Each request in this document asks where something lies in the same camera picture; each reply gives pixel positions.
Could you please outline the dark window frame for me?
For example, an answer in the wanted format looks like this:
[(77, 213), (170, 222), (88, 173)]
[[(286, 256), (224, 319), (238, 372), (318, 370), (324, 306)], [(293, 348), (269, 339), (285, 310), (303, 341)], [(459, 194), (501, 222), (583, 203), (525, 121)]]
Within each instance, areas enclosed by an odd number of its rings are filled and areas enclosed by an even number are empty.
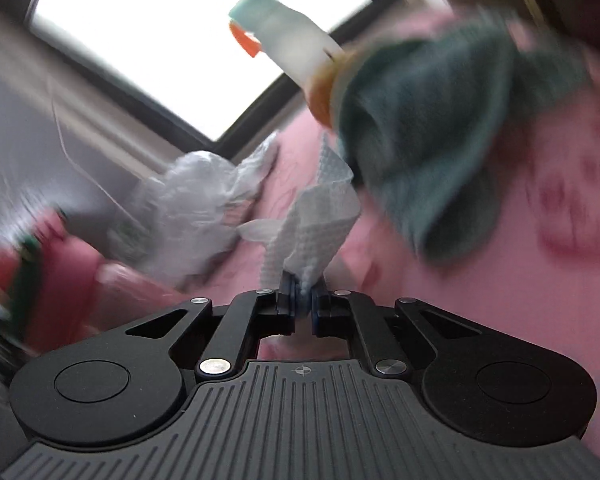
[[(12, 16), (182, 151), (234, 156), (297, 94), (230, 33), (239, 0), (3, 0)], [(279, 0), (345, 42), (399, 0)]]

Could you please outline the clear plastic bag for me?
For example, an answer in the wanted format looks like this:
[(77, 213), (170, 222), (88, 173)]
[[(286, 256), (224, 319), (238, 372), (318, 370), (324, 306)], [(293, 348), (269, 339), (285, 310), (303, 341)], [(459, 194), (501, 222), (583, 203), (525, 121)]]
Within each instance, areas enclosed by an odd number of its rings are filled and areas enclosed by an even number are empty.
[(237, 244), (277, 154), (271, 134), (237, 165), (207, 151), (181, 156), (134, 188), (109, 229), (111, 255), (175, 289), (203, 280)]

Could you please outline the frosted bottle mint cap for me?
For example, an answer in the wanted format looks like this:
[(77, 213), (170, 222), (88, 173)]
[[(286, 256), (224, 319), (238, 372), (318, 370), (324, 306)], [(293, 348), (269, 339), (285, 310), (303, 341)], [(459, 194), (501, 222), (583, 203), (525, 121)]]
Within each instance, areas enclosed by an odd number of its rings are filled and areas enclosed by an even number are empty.
[(278, 0), (240, 0), (230, 10), (230, 32), (250, 56), (266, 54), (300, 87), (313, 117), (332, 128), (332, 89), (350, 52)]

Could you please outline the teal green cloth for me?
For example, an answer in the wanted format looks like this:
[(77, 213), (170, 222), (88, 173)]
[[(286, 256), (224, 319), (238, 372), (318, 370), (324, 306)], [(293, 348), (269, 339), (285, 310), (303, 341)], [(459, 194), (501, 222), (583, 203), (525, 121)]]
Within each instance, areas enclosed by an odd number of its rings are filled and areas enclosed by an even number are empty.
[(332, 89), (332, 125), (344, 160), (414, 254), (448, 264), (498, 222), (488, 157), (501, 130), (587, 81), (577, 48), (482, 10), (357, 53)]

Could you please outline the pink water bottle green lid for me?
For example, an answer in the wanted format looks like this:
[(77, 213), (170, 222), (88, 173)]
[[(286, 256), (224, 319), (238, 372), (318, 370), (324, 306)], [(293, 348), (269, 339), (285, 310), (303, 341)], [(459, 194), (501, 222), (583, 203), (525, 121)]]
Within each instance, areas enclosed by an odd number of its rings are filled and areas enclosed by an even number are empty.
[(70, 234), (47, 209), (14, 244), (0, 245), (0, 332), (32, 354), (144, 318), (186, 296)]

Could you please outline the pink printed tablecloth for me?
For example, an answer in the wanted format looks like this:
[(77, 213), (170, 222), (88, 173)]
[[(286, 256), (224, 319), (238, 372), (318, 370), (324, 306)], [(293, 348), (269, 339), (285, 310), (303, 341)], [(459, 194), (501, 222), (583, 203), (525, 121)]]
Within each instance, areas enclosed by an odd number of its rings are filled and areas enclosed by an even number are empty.
[(585, 441), (600, 456), (600, 54), (585, 57), (589, 84), (498, 139), (502, 206), (486, 244), (430, 266), (363, 197), (327, 281), (387, 306), (416, 297), (575, 359), (596, 383)]

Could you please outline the white paper towel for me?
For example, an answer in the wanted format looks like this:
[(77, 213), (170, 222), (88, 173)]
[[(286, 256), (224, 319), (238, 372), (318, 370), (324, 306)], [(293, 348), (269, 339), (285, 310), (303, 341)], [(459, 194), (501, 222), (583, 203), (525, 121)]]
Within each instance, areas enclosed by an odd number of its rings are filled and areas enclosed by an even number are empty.
[(302, 188), (283, 219), (257, 219), (242, 224), (243, 240), (265, 248), (260, 285), (272, 288), (285, 272), (307, 292), (323, 276), (361, 213), (352, 185), (353, 171), (321, 138), (314, 181)]

